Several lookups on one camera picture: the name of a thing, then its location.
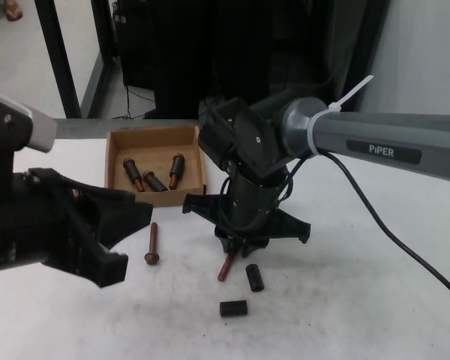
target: sandal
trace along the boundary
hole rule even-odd
[[[20,20],[23,17],[22,8],[16,2],[12,5],[5,2],[5,15],[7,15],[8,21]]]

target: open cardboard box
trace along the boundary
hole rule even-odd
[[[155,193],[144,182],[145,193],[133,186],[123,167],[126,158],[135,160],[140,174],[151,170],[165,186],[170,183],[173,156],[185,156],[185,169],[176,190]],[[185,195],[206,193],[207,176],[204,154],[198,146],[198,129],[194,125],[146,127],[115,130],[106,139],[105,187],[136,194],[136,201],[153,206],[181,206]]]

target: black fabric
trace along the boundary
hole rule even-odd
[[[197,119],[212,59],[226,99],[269,95],[271,0],[151,0],[156,107],[162,119]]]
[[[118,0],[113,10],[123,82],[153,90],[149,7],[137,0]]]

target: black cylindrical spacer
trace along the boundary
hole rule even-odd
[[[172,175],[177,175],[181,179],[185,169],[185,156],[177,154],[173,157],[172,169],[170,169],[170,178]]]
[[[220,303],[221,317],[240,317],[247,314],[247,300],[225,301]]]
[[[168,191],[167,187],[162,184],[162,181],[155,177],[155,173],[153,171],[145,171],[143,173],[143,181],[145,181],[148,186],[157,193]]]
[[[127,171],[128,177],[132,182],[139,179],[142,180],[142,176],[140,175],[140,171],[137,169],[137,165],[135,165],[134,159],[125,159],[123,160],[123,167]]]
[[[259,293],[265,287],[263,286],[262,275],[260,274],[260,270],[258,269],[257,264],[250,264],[245,268],[247,272],[248,283],[250,284],[250,288],[254,293]]]

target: pin with black sleeve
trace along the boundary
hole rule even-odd
[[[148,184],[148,186],[155,192],[161,193],[163,191],[168,191],[167,187],[162,184],[162,181],[155,177],[153,171],[145,171],[143,173],[143,181]]]
[[[170,169],[170,190],[175,190],[182,179],[185,170],[185,156],[177,154],[173,157],[172,169]]]
[[[250,288],[254,293],[259,293],[265,287],[263,286],[262,275],[260,274],[260,270],[258,269],[257,264],[250,264],[245,268],[247,272],[248,283],[250,284]]]
[[[143,191],[145,191],[145,188],[143,187],[143,183],[142,183],[142,176],[140,175],[140,172],[137,169],[137,165],[135,165],[135,160],[134,159],[125,159],[123,161],[123,167],[125,168],[125,171],[127,172],[128,178],[135,185],[136,190],[139,193],[142,193]]]

